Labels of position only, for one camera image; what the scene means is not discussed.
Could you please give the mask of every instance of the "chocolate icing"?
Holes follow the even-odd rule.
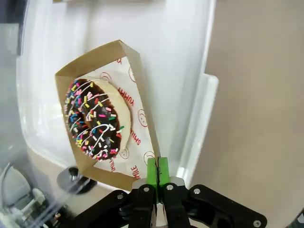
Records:
[[[116,156],[120,150],[120,124],[108,95],[93,81],[78,79],[66,98],[66,124],[78,147],[97,160]]]

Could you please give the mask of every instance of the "black object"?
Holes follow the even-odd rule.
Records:
[[[65,192],[83,194],[89,192],[97,182],[79,174],[78,168],[68,167],[57,176],[57,184]]]
[[[248,209],[204,185],[190,190],[167,183],[159,188],[168,228],[195,228],[189,218],[210,228],[265,228],[265,216]],[[130,194],[115,190],[63,224],[61,228],[151,228],[156,225],[156,188],[144,184]]]

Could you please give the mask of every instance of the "black round object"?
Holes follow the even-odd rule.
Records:
[[[78,168],[72,166],[58,174],[57,184],[65,192],[71,194],[83,194],[89,192],[97,182],[79,175]]]

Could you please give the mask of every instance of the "cardboard box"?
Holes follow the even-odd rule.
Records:
[[[71,63],[67,64],[55,74],[55,80],[62,112],[64,113],[63,107],[65,104],[67,89],[76,78],[123,57],[127,57],[130,63],[134,79],[136,81],[137,88],[139,90],[139,94],[142,100],[142,105],[145,110],[145,116],[148,124],[148,130],[154,154],[157,158],[160,156],[160,149],[157,141],[153,119],[151,117],[149,96],[145,92],[146,80],[142,70],[140,55],[138,52],[136,52],[120,40],[113,41],[111,43],[105,44],[85,53],[84,55],[75,59]],[[72,138],[72,135],[68,133],[68,129],[66,130],[75,160],[77,162],[77,166],[81,174],[93,180],[114,186],[116,188],[120,188],[123,190],[132,189],[132,183],[135,181],[134,177],[118,172],[105,171],[94,167],[97,161],[83,154],[83,152],[75,145],[75,141]]]

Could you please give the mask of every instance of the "red smiley face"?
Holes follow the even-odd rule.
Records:
[[[111,76],[107,73],[107,72],[102,72],[100,75],[99,75],[99,79],[102,79],[108,83],[112,83],[112,78]]]
[[[133,82],[135,82],[134,74],[133,74],[131,67],[129,68],[129,77]]]
[[[152,151],[148,151],[143,155],[143,160],[146,165],[148,165],[148,158],[154,158],[154,153]]]
[[[128,159],[129,156],[130,156],[130,153],[129,153],[128,148],[125,147],[124,150],[121,151],[121,152],[119,153],[119,155],[120,155],[123,159]]]
[[[148,124],[147,124],[146,116],[145,116],[145,114],[144,114],[143,109],[140,109],[140,110],[138,111],[137,115],[138,115],[138,120],[139,120],[139,122],[141,123],[141,125],[142,125],[143,127],[147,127]]]

